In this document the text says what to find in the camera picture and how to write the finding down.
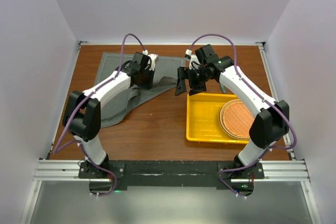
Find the grey cloth napkin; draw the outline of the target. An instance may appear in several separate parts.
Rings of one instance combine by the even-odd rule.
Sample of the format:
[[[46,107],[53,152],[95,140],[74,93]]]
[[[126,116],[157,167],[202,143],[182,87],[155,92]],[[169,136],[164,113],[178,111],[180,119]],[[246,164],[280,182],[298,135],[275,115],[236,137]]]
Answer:
[[[133,109],[152,100],[158,95],[176,87],[177,69],[184,67],[186,60],[180,57],[159,56],[155,65],[153,87],[141,89],[129,86],[125,73],[119,73],[115,80],[100,88],[94,98],[101,100],[101,127],[111,127],[122,122]]]

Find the green handled steak knife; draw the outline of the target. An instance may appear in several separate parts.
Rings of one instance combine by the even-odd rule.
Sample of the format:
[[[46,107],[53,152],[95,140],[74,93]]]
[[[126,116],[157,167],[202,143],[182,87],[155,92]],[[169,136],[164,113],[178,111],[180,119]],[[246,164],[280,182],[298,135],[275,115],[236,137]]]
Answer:
[[[226,93],[225,86],[222,85],[220,82],[219,82],[218,84],[219,84],[219,86],[220,86],[220,88],[221,88],[222,93],[225,94],[225,93]]]

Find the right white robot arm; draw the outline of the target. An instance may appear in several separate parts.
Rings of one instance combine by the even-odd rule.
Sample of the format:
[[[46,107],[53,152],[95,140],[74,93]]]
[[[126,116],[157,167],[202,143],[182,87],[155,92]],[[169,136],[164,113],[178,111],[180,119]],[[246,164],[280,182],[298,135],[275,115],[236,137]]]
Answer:
[[[210,44],[195,52],[187,49],[185,58],[197,68],[178,68],[175,95],[198,94],[206,91],[208,80],[215,80],[228,87],[252,114],[254,120],[249,129],[249,142],[236,155],[230,168],[219,171],[219,174],[235,173],[239,178],[246,178],[268,149],[292,129],[288,103],[276,101],[262,92],[243,74],[235,57],[220,58]]]

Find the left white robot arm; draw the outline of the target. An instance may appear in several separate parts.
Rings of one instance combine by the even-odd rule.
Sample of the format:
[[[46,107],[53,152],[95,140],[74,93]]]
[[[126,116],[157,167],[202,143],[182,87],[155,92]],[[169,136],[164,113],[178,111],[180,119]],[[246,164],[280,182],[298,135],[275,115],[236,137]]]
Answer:
[[[98,133],[101,129],[101,109],[121,92],[138,86],[153,86],[158,55],[136,52],[133,58],[120,64],[115,71],[83,92],[70,93],[63,118],[64,132],[69,132],[83,151],[84,171],[97,178],[113,178],[108,154],[103,150]]]

